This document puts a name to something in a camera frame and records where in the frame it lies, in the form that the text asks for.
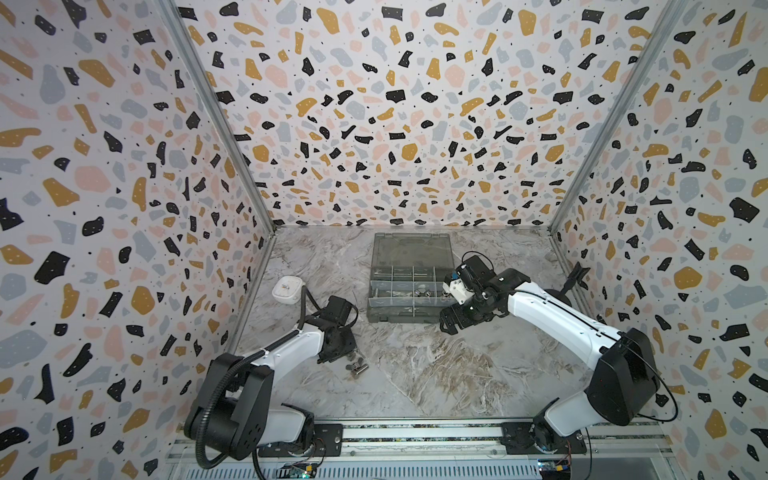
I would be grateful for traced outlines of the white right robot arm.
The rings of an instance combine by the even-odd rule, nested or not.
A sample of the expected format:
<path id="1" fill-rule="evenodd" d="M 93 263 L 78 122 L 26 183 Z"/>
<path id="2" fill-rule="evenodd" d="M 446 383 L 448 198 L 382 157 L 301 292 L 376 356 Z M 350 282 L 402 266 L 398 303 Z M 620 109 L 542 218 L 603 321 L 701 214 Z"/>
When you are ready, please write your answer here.
<path id="1" fill-rule="evenodd" d="M 553 400 L 533 418 L 529 436 L 542 451 L 555 450 L 559 440 L 597 423 L 628 425 L 659 389 L 643 332 L 622 332 L 594 320 L 573 308 L 563 293 L 541 288 L 518 270 L 497 273 L 473 255 L 445 276 L 443 289 L 455 302 L 440 313 L 442 332 L 455 335 L 513 315 L 565 346 L 591 370 L 583 390 Z"/>

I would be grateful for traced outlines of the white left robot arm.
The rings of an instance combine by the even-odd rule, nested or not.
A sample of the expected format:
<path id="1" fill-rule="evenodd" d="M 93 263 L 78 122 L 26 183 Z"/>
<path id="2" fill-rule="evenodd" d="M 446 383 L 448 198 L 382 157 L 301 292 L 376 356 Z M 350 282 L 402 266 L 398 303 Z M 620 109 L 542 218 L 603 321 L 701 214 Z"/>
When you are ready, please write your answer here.
<path id="1" fill-rule="evenodd" d="M 352 353 L 359 309 L 335 295 L 321 307 L 306 290 L 300 307 L 297 324 L 269 345 L 243 356 L 223 353 L 211 361 L 183 428 L 195 443 L 199 467 L 254 457 L 266 446 L 292 449 L 299 456 L 316 449 L 315 415 L 274 404 L 273 388 L 306 360 L 331 363 Z"/>

